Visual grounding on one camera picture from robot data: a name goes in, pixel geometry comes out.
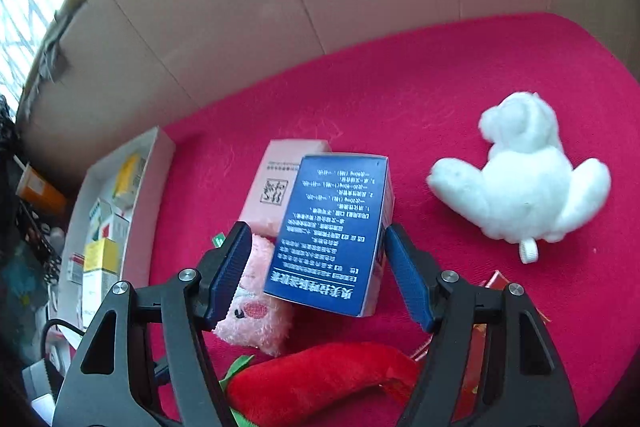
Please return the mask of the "blue white medicine box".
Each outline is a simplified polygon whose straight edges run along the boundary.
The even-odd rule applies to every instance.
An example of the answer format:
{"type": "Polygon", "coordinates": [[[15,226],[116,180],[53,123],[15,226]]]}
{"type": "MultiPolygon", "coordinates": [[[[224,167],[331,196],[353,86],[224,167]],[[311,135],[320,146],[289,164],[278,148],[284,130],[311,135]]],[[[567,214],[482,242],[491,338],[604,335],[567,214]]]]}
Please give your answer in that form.
{"type": "Polygon", "coordinates": [[[266,276],[267,295],[349,317],[375,312],[395,196],[388,158],[307,155],[266,276]]]}

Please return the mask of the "yellow white box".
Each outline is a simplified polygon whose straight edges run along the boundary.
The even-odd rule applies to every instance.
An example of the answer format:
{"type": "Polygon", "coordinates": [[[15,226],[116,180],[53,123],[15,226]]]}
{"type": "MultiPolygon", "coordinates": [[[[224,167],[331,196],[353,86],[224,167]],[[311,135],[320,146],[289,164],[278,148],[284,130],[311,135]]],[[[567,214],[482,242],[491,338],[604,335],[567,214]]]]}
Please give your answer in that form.
{"type": "Polygon", "coordinates": [[[98,239],[85,247],[84,271],[96,270],[119,273],[119,246],[111,239],[98,239]]]}

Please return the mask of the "pink tissue pack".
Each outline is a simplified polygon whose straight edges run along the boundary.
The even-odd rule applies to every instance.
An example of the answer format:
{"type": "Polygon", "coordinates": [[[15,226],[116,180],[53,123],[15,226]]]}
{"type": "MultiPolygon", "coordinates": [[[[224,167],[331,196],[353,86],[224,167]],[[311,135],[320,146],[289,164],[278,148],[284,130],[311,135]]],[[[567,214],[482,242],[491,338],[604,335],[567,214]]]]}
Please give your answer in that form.
{"type": "Polygon", "coordinates": [[[272,140],[257,168],[239,220],[254,234],[277,237],[300,163],[307,155],[329,153],[323,140],[272,140]]]}

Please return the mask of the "white cardboard tray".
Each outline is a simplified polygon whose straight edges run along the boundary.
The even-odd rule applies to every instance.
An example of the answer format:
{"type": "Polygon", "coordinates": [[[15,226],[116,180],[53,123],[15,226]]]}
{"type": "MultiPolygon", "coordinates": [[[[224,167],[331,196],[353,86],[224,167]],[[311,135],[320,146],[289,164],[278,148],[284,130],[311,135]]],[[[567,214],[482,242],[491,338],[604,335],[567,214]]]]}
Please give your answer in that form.
{"type": "Polygon", "coordinates": [[[116,277],[136,287],[149,284],[156,221],[175,149],[169,136],[155,127],[88,169],[66,233],[52,303],[57,317],[78,329],[88,325],[90,315],[82,311],[82,262],[86,245],[98,239],[111,239],[119,246],[116,277]],[[114,202],[114,184],[124,161],[136,152],[145,165],[134,202],[125,207],[114,202]]]}

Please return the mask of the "red chili plush toy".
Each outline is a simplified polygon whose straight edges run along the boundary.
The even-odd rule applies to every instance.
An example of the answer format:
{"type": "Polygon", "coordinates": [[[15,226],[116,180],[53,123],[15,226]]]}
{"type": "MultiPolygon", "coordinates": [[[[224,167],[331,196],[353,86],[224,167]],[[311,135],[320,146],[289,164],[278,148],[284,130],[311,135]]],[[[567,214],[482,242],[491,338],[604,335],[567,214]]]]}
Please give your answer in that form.
{"type": "Polygon", "coordinates": [[[392,346],[339,341],[257,364],[241,355],[219,384],[239,425],[296,426],[370,388],[406,405],[420,370],[392,346]]]}

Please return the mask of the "pink plush pig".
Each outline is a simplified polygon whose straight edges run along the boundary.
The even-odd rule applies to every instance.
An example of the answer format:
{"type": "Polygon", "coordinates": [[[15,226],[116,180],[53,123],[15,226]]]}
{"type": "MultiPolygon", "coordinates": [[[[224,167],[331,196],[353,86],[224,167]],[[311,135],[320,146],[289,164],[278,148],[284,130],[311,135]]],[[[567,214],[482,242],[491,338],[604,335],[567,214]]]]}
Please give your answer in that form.
{"type": "Polygon", "coordinates": [[[274,245],[269,239],[252,235],[252,250],[238,287],[214,334],[229,345],[256,348],[265,355],[278,357],[288,338],[294,308],[292,303],[264,291],[273,253],[274,245]]]}

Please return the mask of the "orange drink cup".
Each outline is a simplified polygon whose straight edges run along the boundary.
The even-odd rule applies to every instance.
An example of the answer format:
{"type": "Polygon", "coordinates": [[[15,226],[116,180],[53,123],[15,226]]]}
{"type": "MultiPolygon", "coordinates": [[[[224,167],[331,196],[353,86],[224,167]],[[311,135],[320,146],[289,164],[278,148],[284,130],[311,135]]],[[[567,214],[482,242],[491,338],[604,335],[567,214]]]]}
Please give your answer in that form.
{"type": "Polygon", "coordinates": [[[15,195],[42,212],[49,213],[51,216],[63,217],[67,206],[66,197],[40,176],[31,165],[24,164],[16,155],[13,156],[13,160],[22,170],[15,195]]]}

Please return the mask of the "yellow medicine box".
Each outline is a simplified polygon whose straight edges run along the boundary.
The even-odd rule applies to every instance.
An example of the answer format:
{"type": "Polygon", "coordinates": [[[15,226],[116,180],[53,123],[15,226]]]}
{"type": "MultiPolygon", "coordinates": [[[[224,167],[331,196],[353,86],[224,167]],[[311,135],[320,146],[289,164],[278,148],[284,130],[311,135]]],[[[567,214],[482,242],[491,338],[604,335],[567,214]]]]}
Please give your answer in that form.
{"type": "Polygon", "coordinates": [[[145,158],[141,153],[132,153],[117,173],[113,199],[121,206],[130,206],[134,202],[144,170],[145,158]]]}

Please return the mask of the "white plush toy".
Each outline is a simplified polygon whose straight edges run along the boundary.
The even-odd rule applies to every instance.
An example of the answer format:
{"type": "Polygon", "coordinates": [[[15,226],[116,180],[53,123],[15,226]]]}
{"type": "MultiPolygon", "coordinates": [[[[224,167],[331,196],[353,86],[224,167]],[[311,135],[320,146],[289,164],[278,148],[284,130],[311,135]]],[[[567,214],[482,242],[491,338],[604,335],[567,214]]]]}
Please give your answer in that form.
{"type": "Polygon", "coordinates": [[[485,236],[518,245],[524,265],[538,260],[539,241],[562,241],[608,199],[610,169],[597,158],[570,162],[555,111],[539,94],[508,95],[484,110],[478,130],[490,144],[484,167],[440,158],[426,184],[485,236]]]}

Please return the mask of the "red cloth mat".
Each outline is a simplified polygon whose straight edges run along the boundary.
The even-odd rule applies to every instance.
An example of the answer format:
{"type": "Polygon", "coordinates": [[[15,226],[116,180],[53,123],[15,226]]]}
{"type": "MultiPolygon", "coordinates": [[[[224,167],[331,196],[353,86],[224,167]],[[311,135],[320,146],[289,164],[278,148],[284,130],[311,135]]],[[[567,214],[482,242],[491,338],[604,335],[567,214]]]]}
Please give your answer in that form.
{"type": "Polygon", "coordinates": [[[587,31],[550,14],[430,27],[327,55],[210,104],[166,129],[176,151],[158,213],[150,280],[194,265],[241,209],[274,139],[318,139],[390,161],[394,219],[468,281],[495,271],[549,317],[583,421],[600,413],[639,348],[639,87],[587,31]],[[523,265],[442,205],[434,162],[483,165],[480,114],[515,91],[555,110],[571,161],[612,174],[588,225],[523,265]]]}

